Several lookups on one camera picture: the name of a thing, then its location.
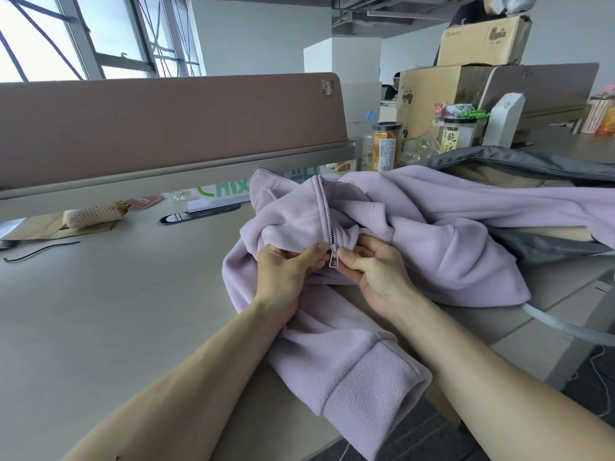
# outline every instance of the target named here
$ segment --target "person's right hand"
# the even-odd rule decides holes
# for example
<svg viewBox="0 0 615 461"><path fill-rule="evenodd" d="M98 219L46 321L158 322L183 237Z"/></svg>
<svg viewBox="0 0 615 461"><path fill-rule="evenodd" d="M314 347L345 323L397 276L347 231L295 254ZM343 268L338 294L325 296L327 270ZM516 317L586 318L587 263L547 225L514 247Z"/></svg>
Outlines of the person's right hand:
<svg viewBox="0 0 615 461"><path fill-rule="evenodd" d="M370 307L389 320L396 308L422 296L410 282L399 251L373 236L360 235L352 250L338 250L338 271L354 282Z"/></svg>

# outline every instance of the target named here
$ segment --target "gray carpet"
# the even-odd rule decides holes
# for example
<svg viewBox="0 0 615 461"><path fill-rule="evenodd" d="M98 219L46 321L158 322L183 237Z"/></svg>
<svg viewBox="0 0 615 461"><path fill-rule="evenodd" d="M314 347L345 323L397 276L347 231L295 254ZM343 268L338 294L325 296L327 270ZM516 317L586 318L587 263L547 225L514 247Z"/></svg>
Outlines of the gray carpet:
<svg viewBox="0 0 615 461"><path fill-rule="evenodd" d="M593 350L590 356L602 351ZM596 369L609 388L613 410L603 419L615 427L615 348L595 360ZM581 406L601 414L606 411L606 394L589 358L578 370L578 377L570 380L563 393ZM348 442L342 440L311 461L339 461ZM362 457L350 447L343 461L361 461ZM451 427L425 400L406 417L382 447L378 461L489 461L479 444L469 434Z"/></svg>

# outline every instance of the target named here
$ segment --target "window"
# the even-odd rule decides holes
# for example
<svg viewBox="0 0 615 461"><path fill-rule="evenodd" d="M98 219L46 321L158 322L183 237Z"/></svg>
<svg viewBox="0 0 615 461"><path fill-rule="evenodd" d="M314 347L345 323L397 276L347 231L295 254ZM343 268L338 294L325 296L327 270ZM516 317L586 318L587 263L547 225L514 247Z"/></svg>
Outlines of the window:
<svg viewBox="0 0 615 461"><path fill-rule="evenodd" d="M185 0L0 0L0 82L200 76Z"/></svg>

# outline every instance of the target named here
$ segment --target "lavender jacket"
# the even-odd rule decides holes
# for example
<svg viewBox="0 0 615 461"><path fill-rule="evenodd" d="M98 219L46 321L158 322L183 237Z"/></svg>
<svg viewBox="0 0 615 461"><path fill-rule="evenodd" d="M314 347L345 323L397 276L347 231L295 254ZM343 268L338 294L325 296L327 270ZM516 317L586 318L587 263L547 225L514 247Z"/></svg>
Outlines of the lavender jacket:
<svg viewBox="0 0 615 461"><path fill-rule="evenodd" d="M613 190L502 189L424 166L387 173L314 176L298 184L266 170L250 181L257 215L240 230L223 278L241 311L257 286L256 256L272 244L300 252L327 241L335 252L374 235L404 256L410 278L436 302L466 307L515 305L529 291L515 258L481 223L498 227L584 225L615 248ZM299 310L267 360L288 388L325 416L368 460L431 382L430 372L396 338L326 285L347 285L333 268L306 279Z"/></svg>

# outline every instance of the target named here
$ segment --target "red and white striped container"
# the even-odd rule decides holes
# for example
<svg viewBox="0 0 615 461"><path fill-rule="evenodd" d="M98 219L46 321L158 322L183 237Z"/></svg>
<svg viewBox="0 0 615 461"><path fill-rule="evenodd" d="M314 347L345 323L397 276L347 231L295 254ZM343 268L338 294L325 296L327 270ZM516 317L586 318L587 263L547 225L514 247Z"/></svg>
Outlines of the red and white striped container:
<svg viewBox="0 0 615 461"><path fill-rule="evenodd" d="M600 95L594 95L587 101L592 106L587 119L583 123L580 132L585 134L594 134L598 126L602 122L604 112L615 105L615 97L603 97Z"/></svg>

